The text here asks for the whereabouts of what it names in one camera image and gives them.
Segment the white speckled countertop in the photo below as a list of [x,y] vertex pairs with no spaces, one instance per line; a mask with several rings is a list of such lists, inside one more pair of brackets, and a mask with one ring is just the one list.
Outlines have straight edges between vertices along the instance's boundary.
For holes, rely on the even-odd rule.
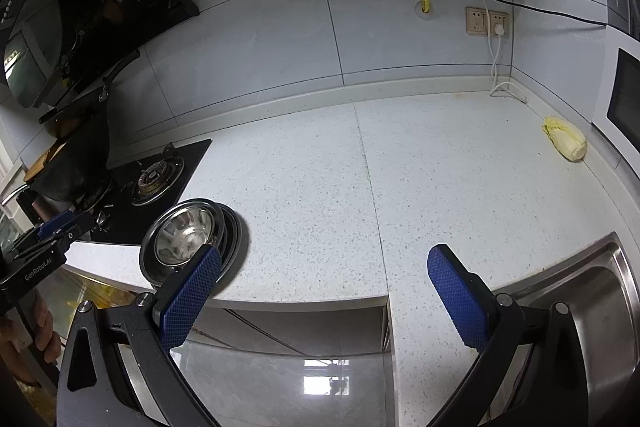
[[[600,182],[541,125],[515,100],[475,92],[349,103],[204,136],[213,143],[182,199],[228,204],[251,237],[214,299],[303,310],[388,295],[398,425],[426,425],[476,355],[428,280],[431,247],[447,243],[492,288],[612,231],[639,255]],[[149,287],[138,248],[76,243],[68,264]]]

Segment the white power cord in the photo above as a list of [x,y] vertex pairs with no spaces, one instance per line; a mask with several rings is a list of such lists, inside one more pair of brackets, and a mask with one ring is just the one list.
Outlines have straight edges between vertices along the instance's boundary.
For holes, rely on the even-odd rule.
[[[506,80],[504,82],[500,82],[498,84],[498,56],[500,55],[500,45],[502,42],[502,36],[505,34],[505,28],[501,24],[497,24],[495,26],[495,33],[498,35],[498,49],[494,55],[494,49],[491,46],[491,16],[489,15],[489,7],[486,5],[486,0],[482,0],[482,4],[484,5],[484,11],[486,12],[486,40],[489,44],[489,53],[491,53],[491,58],[493,62],[491,64],[491,78],[494,81],[491,91],[489,92],[489,96],[493,96],[496,91],[503,90],[509,93],[513,98],[520,100],[522,103],[527,103],[527,97],[524,95],[520,87],[511,82],[510,80]],[[517,96],[514,92],[511,92],[508,88],[504,88],[503,86],[513,86],[517,90],[519,90],[523,98]]]

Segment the stainless steel sink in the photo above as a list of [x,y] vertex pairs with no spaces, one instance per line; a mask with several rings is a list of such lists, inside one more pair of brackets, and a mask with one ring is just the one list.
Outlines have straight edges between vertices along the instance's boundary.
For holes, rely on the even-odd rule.
[[[620,240],[611,233],[584,251],[532,277],[500,288],[525,306],[569,306],[587,372],[589,423],[594,425],[622,393],[640,362],[640,298]],[[492,403],[504,410],[530,346],[520,346]]]

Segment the electrical outlet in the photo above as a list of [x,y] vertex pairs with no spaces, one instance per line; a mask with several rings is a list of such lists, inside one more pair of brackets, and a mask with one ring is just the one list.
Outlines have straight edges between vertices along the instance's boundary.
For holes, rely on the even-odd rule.
[[504,12],[494,12],[489,10],[489,19],[491,21],[491,35],[497,35],[495,27],[501,24],[504,28],[503,37],[509,36],[509,14]]
[[486,12],[482,8],[466,9],[466,32],[470,35],[486,35]]

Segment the black glass stovetop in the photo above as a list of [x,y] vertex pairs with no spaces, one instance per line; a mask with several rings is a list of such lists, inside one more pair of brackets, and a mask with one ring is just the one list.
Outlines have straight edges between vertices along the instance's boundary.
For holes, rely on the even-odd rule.
[[100,210],[108,215],[107,229],[91,232],[91,242],[140,246],[153,222],[178,202],[210,144],[211,140],[203,140],[176,148],[175,151],[184,159],[182,174],[158,200],[145,206],[131,204],[132,184],[144,169],[162,159],[162,153],[112,169],[113,188],[94,209],[96,216]]

